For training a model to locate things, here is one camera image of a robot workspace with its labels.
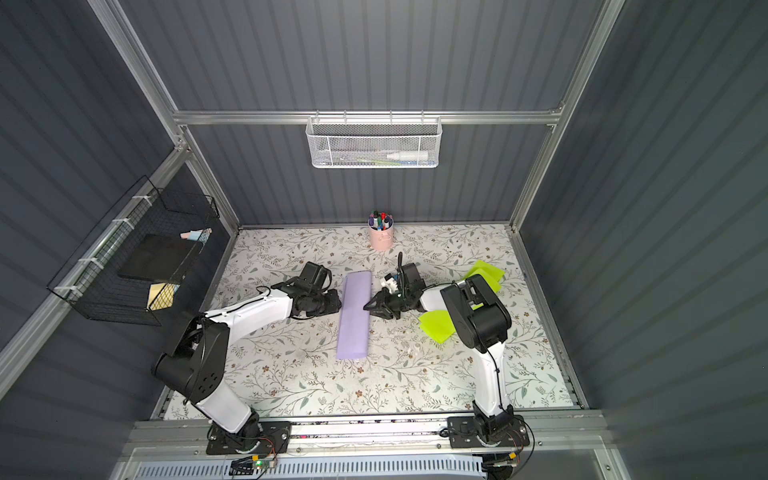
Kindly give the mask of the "lavender paper sheet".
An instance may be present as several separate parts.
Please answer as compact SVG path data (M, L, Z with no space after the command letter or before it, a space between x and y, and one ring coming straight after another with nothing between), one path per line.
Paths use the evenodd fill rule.
M370 312L364 306L371 299L371 292L371 271L352 272L346 276L339 316L337 360L359 360L367 356Z

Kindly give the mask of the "lime green paper sheet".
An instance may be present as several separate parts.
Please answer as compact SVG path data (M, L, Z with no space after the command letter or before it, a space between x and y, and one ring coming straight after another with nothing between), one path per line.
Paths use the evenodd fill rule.
M430 310L420 316L420 328L437 343L442 344L456 334L467 348L477 349L480 327L474 312L483 307L483 304L450 304L442 310Z

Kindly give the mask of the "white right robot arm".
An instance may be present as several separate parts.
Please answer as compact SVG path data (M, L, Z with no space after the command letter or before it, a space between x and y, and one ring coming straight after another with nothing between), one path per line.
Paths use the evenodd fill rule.
M405 284L392 293L382 288L363 309L383 318L398 318L404 311L444 310L456 334L473 359L475 398L472 402L476 430L496 434L514 422L504 382L504 352L512 320L506 307L480 274L450 284L438 284L412 294Z

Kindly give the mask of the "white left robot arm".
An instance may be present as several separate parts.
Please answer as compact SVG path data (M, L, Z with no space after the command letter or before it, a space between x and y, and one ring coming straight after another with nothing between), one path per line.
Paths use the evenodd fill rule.
M224 432L247 440L259 437L258 414L224 379L229 348L275 322L339 312L341 300L332 279L328 268L308 262L299 275L259 286L251 298L181 322L152 368L153 376Z

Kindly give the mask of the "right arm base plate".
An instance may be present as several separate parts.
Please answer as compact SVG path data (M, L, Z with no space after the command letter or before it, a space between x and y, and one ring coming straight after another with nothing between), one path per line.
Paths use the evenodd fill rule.
M515 415L511 422L489 432L480 422L468 416L452 416L440 435L447 438L453 449L506 448L521 450L531 445L530 430L523 419Z

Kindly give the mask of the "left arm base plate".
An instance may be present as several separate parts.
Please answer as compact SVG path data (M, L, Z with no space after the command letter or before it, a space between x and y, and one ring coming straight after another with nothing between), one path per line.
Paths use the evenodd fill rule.
M285 453L292 424L286 421L249 421L237 433L230 433L216 423L207 431L207 455L268 456Z

